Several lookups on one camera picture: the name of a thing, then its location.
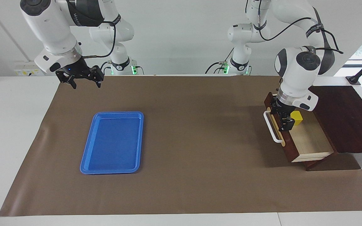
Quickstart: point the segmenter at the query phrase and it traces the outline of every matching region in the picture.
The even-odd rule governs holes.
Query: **wall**
[[[14,75],[15,63],[34,59],[43,48],[22,18],[19,2],[0,0],[0,76]],[[345,52],[336,57],[335,65],[326,74],[332,76],[362,44],[362,1],[309,2],[318,9],[326,29],[335,34]],[[224,60],[233,47],[227,40],[227,29],[247,22],[244,0],[117,0],[116,5],[135,29],[135,38],[124,43],[128,53],[149,74],[204,73],[211,63]],[[286,27],[271,13],[268,25],[273,35]],[[102,46],[90,39],[87,28],[71,30],[83,43],[84,54],[106,54]],[[273,62],[279,50],[306,44],[298,27],[275,40],[251,44],[253,74],[276,74]],[[91,66],[103,61],[88,60]]]

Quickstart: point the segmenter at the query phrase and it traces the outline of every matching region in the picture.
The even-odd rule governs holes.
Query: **yellow cube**
[[[301,113],[298,110],[293,111],[290,114],[290,117],[296,120],[296,122],[294,123],[295,126],[299,125],[303,121],[303,116],[301,116]]]

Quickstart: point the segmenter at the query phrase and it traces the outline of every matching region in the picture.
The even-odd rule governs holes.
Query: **drawer handle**
[[[270,135],[272,135],[273,141],[276,143],[282,143],[283,140],[279,140],[277,139],[275,133],[273,132],[272,129],[272,125],[270,124],[269,118],[267,117],[267,115],[270,113],[269,110],[266,110],[265,112],[263,112],[263,117],[265,118],[265,122],[267,124],[267,128],[269,129]]]

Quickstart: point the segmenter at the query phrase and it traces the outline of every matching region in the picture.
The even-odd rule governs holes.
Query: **open drawer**
[[[270,110],[270,101],[273,95],[269,93],[265,100],[267,110]],[[279,139],[278,143],[283,146],[289,162],[306,162],[322,160],[334,153],[332,145],[323,132],[318,120],[313,112],[299,110],[303,116],[303,121],[294,126],[292,130],[280,132],[280,120],[278,115],[270,115],[267,117],[271,121],[273,133]]]

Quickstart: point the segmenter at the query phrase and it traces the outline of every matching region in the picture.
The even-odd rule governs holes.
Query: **brown table mat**
[[[62,84],[0,216],[362,210],[362,170],[288,163],[263,119],[278,77],[106,77]],[[141,166],[79,170],[95,113],[145,115]]]

